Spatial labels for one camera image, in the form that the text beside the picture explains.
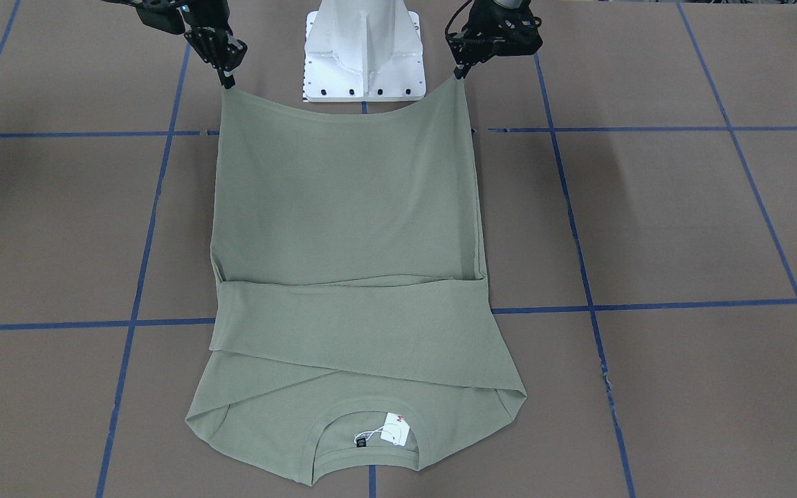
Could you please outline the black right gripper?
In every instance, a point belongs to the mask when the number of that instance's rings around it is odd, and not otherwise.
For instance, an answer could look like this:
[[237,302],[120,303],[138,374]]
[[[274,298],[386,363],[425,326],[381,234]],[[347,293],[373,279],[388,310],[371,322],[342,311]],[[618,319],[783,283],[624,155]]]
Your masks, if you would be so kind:
[[241,65],[247,45],[234,37],[228,24],[228,1],[178,1],[181,17],[178,35],[187,32],[187,42],[206,64],[213,67],[224,89],[235,85],[232,72]]

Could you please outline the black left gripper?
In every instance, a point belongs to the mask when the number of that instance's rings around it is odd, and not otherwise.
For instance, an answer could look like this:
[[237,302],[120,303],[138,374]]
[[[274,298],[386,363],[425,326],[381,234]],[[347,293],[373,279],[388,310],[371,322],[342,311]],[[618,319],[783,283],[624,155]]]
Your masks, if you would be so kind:
[[472,67],[490,57],[527,56],[543,45],[541,18],[529,1],[474,1],[464,25],[464,38],[449,38],[455,60],[453,76],[465,79]]

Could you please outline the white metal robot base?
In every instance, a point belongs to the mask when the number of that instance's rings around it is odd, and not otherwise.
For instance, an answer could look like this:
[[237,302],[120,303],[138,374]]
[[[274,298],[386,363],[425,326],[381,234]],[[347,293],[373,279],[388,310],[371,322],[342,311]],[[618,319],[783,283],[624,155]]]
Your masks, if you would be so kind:
[[408,102],[426,95],[420,17],[404,1],[322,1],[304,27],[304,101]]

